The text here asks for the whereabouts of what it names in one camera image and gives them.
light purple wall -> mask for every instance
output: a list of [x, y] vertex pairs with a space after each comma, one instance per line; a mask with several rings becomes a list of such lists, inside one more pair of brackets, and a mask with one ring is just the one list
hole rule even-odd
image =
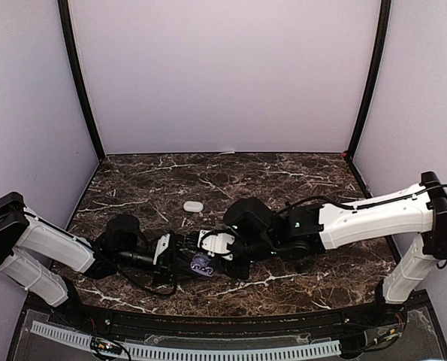
[[[375, 196], [417, 183], [427, 170], [447, 183], [447, 0], [393, 1], [356, 164]], [[447, 268], [424, 287], [447, 340]]]
[[379, 0], [76, 0], [108, 153], [346, 149]]
[[[0, 0], [0, 196], [65, 226], [97, 165], [56, 1]], [[26, 293], [0, 275], [0, 360]]]

wire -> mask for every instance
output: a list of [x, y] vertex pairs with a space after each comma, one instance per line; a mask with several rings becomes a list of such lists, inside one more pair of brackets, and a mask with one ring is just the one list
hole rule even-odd
[[386, 346], [379, 347], [379, 348], [367, 348], [366, 350], [364, 350], [364, 352], [377, 352], [377, 351], [386, 350], [390, 346], [394, 345], [395, 342], [397, 342], [399, 338], [400, 338], [400, 336], [394, 336]]
[[443, 262], [443, 265], [440, 265], [439, 263], [436, 264], [436, 267], [438, 269], [444, 269], [447, 266], [447, 259]]
[[[358, 348], [356, 350], [341, 350], [341, 351], [344, 353], [377, 352], [377, 351], [381, 351], [381, 350], [385, 350], [385, 349], [389, 348], [395, 342], [397, 342], [397, 340], [399, 338], [400, 338], [400, 336], [398, 333], [393, 333], [390, 335], [383, 335], [383, 336], [380, 336], [379, 338], [374, 339], [372, 343], [367, 344], [367, 345], [365, 345], [361, 348]], [[389, 342], [389, 344], [387, 344], [386, 346], [383, 346], [383, 347], [372, 348], [372, 347], [374, 347], [380, 343], [383, 343], [383, 342]]]
[[292, 204], [288, 205], [287, 207], [277, 211], [277, 214], [285, 213], [286, 211], [289, 211], [290, 209], [292, 209], [292, 208], [294, 208], [294, 207], [296, 207], [298, 205], [301, 205], [302, 203], [314, 201], [314, 200], [317, 200], [317, 199], [324, 200], [324, 201], [334, 205], [335, 207], [342, 208], [342, 209], [345, 209], [347, 211], [359, 211], [359, 210], [362, 210], [362, 209], [373, 208], [373, 207], [376, 207], [376, 206], [379, 206], [379, 205], [387, 205], [388, 203], [403, 201], [405, 199], [412, 198], [413, 196], [420, 196], [423, 193], [430, 192], [431, 190], [438, 190], [438, 189], [441, 189], [441, 188], [447, 188], [447, 184], [438, 184], [436, 186], [432, 186], [432, 187], [425, 188], [423, 190], [419, 190], [418, 192], [415, 192], [415, 193], [412, 193], [412, 194], [406, 194], [405, 196], [395, 197], [395, 198], [392, 198], [392, 199], [385, 199], [385, 200], [380, 201], [380, 202], [367, 203], [365, 205], [358, 205], [356, 207], [352, 207], [350, 205], [344, 205], [343, 203], [336, 202], [333, 199], [328, 198], [327, 196], [310, 196], [308, 198], [301, 199], [299, 201], [296, 201], [295, 203], [292, 203]]
[[98, 337], [101, 338], [103, 340], [109, 341], [114, 343], [115, 345], [117, 345], [118, 347], [120, 347], [122, 349], [122, 351], [124, 353], [126, 353], [126, 356], [128, 357], [128, 361], [131, 361], [131, 354], [129, 353], [129, 351], [126, 349], [126, 347], [124, 347], [121, 343], [119, 343], [118, 341], [115, 341], [111, 338], [107, 338], [101, 335], [98, 335], [98, 333], [96, 332], [96, 325], [95, 325], [95, 321], [90, 317], [88, 320], [91, 321], [92, 326], [93, 326], [93, 332], [87, 332], [87, 331], [83, 331], [82, 329], [78, 329], [77, 327], [75, 327], [74, 325], [72, 325], [68, 320], [66, 320], [66, 317], [63, 316], [62, 314], [60, 314], [58, 311], [55, 311], [54, 309], [51, 309], [51, 312], [53, 312], [56, 316], [59, 317], [60, 320], [62, 320], [63, 322], [65, 322], [68, 326], [70, 326], [72, 329], [76, 329], [77, 331], [81, 332], [81, 333], [86, 333], [90, 336], [92, 336], [92, 338], [94, 337]]
[[310, 202], [310, 201], [316, 201], [316, 200], [326, 201], [327, 203], [330, 203], [330, 204], [334, 205], [335, 207], [346, 209], [347, 211], [353, 211], [354, 210], [353, 207], [351, 207], [349, 205], [343, 205], [342, 203], [336, 202], [336, 201], [334, 201], [333, 199], [331, 199], [331, 198], [329, 198], [327, 196], [310, 196], [310, 197], [307, 197], [307, 198], [304, 198], [304, 199], [300, 199], [299, 201], [296, 201], [295, 203], [292, 203], [292, 204], [286, 206], [285, 208], [277, 211], [276, 214], [285, 213], [286, 211], [289, 211], [292, 208], [297, 207], [298, 205], [301, 205], [303, 203], [307, 203], [307, 202]]
[[[106, 263], [107, 265], [109, 265], [113, 270], [115, 270], [116, 272], [118, 272], [120, 275], [122, 275], [124, 278], [126, 278], [126, 280], [128, 280], [131, 284], [133, 284], [134, 286], [136, 286], [137, 288], [151, 294], [154, 296], [162, 296], [162, 297], [169, 297], [174, 295], [177, 292], [177, 288], [178, 288], [178, 279], [177, 279], [177, 274], [176, 272], [174, 273], [173, 279], [174, 279], [174, 285], [173, 285], [173, 289], [172, 291], [170, 291], [169, 293], [161, 293], [158, 291], [154, 291], [152, 289], [150, 289], [149, 287], [146, 287], [142, 284], [140, 284], [140, 282], [138, 282], [137, 280], [135, 280], [131, 275], [129, 275], [128, 273], [126, 273], [125, 271], [123, 271], [119, 265], [117, 265], [115, 262], [113, 262], [111, 259], [108, 259], [99, 249], [99, 247], [95, 247], [94, 249], [89, 246], [88, 244], [86, 244], [85, 242], [81, 241], [78, 237], [74, 237], [72, 234], [66, 232], [63, 229], [60, 229], [57, 226], [54, 226], [53, 224], [47, 222], [46, 220], [36, 216], [35, 214], [29, 213], [27, 211], [24, 211], [24, 214], [31, 217], [31, 218], [35, 218], [37, 220], [39, 220], [40, 222], [42, 222], [43, 224], [46, 224], [47, 226], [56, 229], [57, 231], [63, 233], [64, 235], [66, 235], [69, 238], [72, 238], [73, 240], [75, 240], [77, 243], [81, 244], [82, 246], [84, 246], [86, 249], [91, 250], [101, 261], [103, 261], [104, 263]], [[172, 253], [173, 253], [173, 266], [174, 269], [177, 269], [177, 243], [174, 241], [173, 245], [172, 245]]]

marble surface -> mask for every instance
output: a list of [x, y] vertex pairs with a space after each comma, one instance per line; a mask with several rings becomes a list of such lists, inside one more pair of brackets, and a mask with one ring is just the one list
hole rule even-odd
[[[338, 201], [363, 198], [339, 154], [165, 154], [109, 156], [91, 183], [70, 232], [94, 240], [117, 214], [133, 214], [153, 238], [222, 226], [238, 198], [256, 196], [272, 209], [317, 194]], [[199, 214], [183, 203], [204, 203]], [[378, 282], [395, 266], [385, 239], [362, 241], [299, 261], [270, 259], [242, 282], [225, 275], [184, 281], [170, 298], [149, 296], [119, 275], [95, 281], [55, 263], [88, 305], [154, 314], [268, 316], [359, 305], [373, 300]], [[141, 282], [151, 277], [131, 271]], [[170, 286], [159, 287], [162, 292]]]

